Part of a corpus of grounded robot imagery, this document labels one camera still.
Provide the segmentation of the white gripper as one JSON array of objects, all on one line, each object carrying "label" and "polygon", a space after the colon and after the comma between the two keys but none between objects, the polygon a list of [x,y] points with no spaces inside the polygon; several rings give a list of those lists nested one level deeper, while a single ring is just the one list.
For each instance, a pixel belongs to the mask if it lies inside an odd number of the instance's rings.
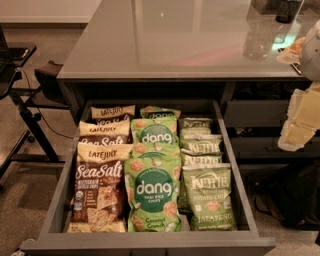
[{"label": "white gripper", "polygon": [[306,90],[295,89],[287,110],[287,120],[278,140],[278,147],[297,151],[320,129],[320,83],[313,82]]}]

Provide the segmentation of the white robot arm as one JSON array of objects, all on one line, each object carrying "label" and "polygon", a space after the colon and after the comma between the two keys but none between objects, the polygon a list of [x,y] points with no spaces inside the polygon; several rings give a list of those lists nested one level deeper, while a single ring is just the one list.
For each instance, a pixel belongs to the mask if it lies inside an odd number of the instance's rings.
[{"label": "white robot arm", "polygon": [[306,90],[294,90],[278,140],[280,149],[293,152],[303,148],[320,130],[320,21],[305,37],[281,50],[277,61],[298,63],[301,75],[311,81]]}]

